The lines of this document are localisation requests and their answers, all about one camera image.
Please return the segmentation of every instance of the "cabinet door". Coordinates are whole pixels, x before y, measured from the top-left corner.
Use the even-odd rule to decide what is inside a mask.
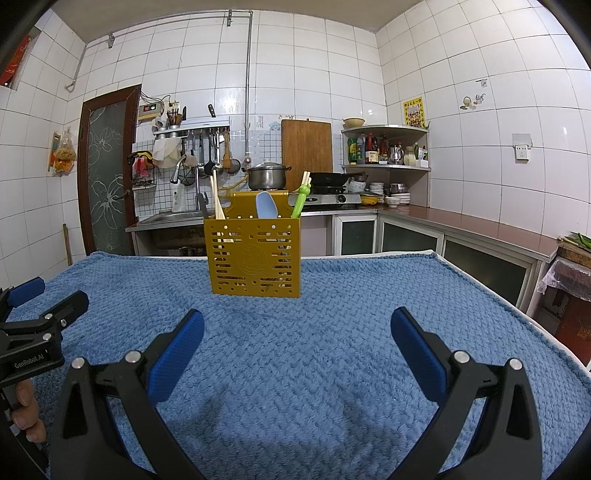
[[[490,249],[446,238],[443,258],[484,283],[512,305],[517,305],[531,265]]]
[[[350,215],[336,218],[335,255],[375,253],[376,216]]]
[[[380,220],[382,252],[420,252],[433,250],[441,254],[443,233],[409,225],[392,219]]]

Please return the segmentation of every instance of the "perforated plastic basket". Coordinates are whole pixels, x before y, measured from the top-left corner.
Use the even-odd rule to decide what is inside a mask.
[[[225,211],[226,220],[205,220],[214,293],[300,296],[300,219],[289,218],[287,192],[270,193],[280,218],[256,218],[257,192],[240,192],[230,198],[232,206]]]

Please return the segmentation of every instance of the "blue knit blanket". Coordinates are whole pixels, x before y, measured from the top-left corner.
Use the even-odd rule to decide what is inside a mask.
[[[204,340],[158,410],[210,480],[385,479],[436,411],[392,340],[406,306],[424,330],[479,362],[523,360],[540,418],[544,478],[591,417],[591,381],[522,316],[436,255],[305,260],[301,297],[212,294],[207,262],[98,253],[47,284],[11,319],[36,318],[81,289],[88,312],[64,331],[66,364],[37,377],[51,424],[64,372],[83,355],[99,364],[144,349],[190,308]],[[446,466],[473,433],[473,408]],[[113,403],[129,452],[147,462]]]

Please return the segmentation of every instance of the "stainless steel pot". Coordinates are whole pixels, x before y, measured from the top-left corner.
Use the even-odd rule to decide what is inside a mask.
[[[285,188],[285,172],[291,170],[280,163],[266,161],[248,170],[248,188],[251,190],[282,190]]]

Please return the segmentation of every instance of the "door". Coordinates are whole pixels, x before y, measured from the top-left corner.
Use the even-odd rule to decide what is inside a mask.
[[[78,199],[86,254],[133,255],[131,167],[141,85],[84,102],[78,137]]]

